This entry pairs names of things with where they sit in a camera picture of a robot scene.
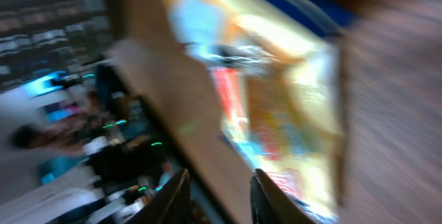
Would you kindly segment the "yellow wet wipes pack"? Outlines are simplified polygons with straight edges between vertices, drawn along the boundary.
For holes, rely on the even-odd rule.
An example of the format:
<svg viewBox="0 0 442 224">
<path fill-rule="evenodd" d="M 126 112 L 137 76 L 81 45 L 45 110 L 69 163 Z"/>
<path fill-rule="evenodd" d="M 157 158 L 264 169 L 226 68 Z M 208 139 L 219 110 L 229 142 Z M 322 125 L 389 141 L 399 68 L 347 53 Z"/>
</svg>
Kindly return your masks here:
<svg viewBox="0 0 442 224">
<path fill-rule="evenodd" d="M 337 223 L 340 41 L 352 14 L 330 0 L 166 3 L 177 40 L 213 81 L 224 141 L 301 218 Z"/>
</svg>

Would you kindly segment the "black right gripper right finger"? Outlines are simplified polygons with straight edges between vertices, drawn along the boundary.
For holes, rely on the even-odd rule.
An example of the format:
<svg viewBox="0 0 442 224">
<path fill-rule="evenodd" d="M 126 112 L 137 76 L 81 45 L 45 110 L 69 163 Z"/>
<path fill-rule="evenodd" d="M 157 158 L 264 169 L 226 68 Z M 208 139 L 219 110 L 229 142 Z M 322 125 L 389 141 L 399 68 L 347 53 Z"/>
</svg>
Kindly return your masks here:
<svg viewBox="0 0 442 224">
<path fill-rule="evenodd" d="M 315 224 L 261 169 L 251 178 L 253 224 Z"/>
</svg>

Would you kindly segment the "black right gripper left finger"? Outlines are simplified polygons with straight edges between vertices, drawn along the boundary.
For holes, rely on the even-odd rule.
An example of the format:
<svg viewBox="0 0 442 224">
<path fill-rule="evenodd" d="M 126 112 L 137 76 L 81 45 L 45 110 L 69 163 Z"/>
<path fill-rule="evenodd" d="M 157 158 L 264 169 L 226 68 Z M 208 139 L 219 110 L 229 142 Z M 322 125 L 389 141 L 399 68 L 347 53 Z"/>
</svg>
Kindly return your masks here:
<svg viewBox="0 0 442 224">
<path fill-rule="evenodd" d="M 187 224 L 191 206 L 191 178 L 181 169 L 126 224 Z"/>
</svg>

